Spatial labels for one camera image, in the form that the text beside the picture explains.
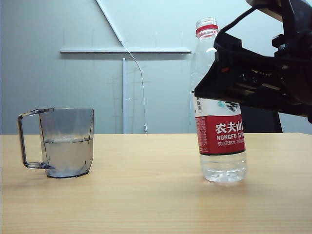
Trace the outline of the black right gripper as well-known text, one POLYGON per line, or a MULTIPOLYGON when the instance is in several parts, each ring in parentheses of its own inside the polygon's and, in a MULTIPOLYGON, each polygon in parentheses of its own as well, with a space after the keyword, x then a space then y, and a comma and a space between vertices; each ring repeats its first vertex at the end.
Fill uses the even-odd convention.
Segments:
MULTIPOLYGON (((312 6, 305 0, 249 0, 253 9, 282 23, 283 32, 272 39, 274 75, 282 100, 279 112, 312 120, 312 6)), ((216 49, 241 46, 241 40, 218 30, 196 30, 191 61, 191 91, 196 98, 243 103, 243 93, 234 86, 237 74, 226 54, 216 49)))

